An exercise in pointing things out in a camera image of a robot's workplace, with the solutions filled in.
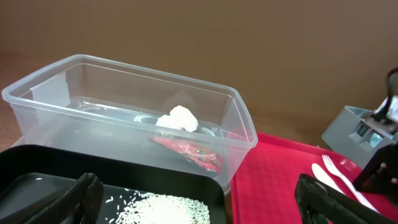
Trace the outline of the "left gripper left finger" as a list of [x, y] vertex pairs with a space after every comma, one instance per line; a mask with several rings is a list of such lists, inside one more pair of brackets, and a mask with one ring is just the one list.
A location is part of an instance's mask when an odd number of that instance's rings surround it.
[[104, 187], [94, 173], [85, 173], [55, 200], [24, 220], [30, 224], [96, 223], [103, 202]]

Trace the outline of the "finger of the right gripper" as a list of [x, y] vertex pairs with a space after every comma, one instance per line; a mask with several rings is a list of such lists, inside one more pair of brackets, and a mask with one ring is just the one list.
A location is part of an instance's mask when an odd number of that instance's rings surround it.
[[397, 196], [397, 144], [378, 149], [353, 185], [360, 192]]

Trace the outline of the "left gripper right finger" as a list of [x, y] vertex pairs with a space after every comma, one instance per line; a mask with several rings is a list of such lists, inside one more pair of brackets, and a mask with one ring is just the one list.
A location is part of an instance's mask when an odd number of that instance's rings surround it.
[[397, 224], [308, 174], [300, 174], [295, 200], [303, 224]]

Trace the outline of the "white plastic spoon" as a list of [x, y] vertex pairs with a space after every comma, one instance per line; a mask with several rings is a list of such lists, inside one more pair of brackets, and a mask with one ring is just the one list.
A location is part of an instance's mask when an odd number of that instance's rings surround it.
[[334, 180], [318, 164], [312, 164], [312, 172], [319, 181], [344, 194], [344, 192], [336, 185]]

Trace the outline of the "white plastic fork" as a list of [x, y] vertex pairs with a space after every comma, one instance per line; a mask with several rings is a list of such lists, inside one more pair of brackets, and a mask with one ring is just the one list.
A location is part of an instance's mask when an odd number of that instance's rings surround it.
[[345, 185], [349, 188], [349, 190], [352, 192], [352, 194], [357, 198], [358, 202], [360, 202], [362, 205], [374, 210], [375, 212], [378, 212], [376, 210], [376, 208], [364, 197], [363, 194], [361, 194], [360, 192], [358, 192], [353, 184], [337, 169], [337, 167], [334, 165], [334, 163], [332, 162], [332, 160], [330, 159], [330, 157], [328, 155], [322, 155], [322, 159], [324, 162], [325, 167], [328, 169], [328, 171], [339, 177], [344, 183]]

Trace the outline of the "rice and food scraps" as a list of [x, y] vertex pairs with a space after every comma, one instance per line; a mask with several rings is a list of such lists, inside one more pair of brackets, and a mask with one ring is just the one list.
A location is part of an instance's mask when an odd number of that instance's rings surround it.
[[210, 211], [203, 202], [186, 197], [106, 186], [97, 222], [210, 224]]

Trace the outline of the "red snack wrapper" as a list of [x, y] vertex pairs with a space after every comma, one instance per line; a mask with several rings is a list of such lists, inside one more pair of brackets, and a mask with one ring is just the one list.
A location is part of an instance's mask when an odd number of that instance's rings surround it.
[[207, 172], [221, 174], [223, 158], [210, 149], [183, 140], [166, 139], [163, 137], [154, 137], [152, 141], [176, 152]]

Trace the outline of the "white napkin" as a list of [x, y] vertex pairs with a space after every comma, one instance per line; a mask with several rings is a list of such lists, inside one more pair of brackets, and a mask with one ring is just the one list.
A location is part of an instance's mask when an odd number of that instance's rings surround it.
[[183, 106], [174, 107], [169, 115], [161, 116], [156, 124], [164, 128], [194, 132], [198, 129], [198, 120], [191, 111]]

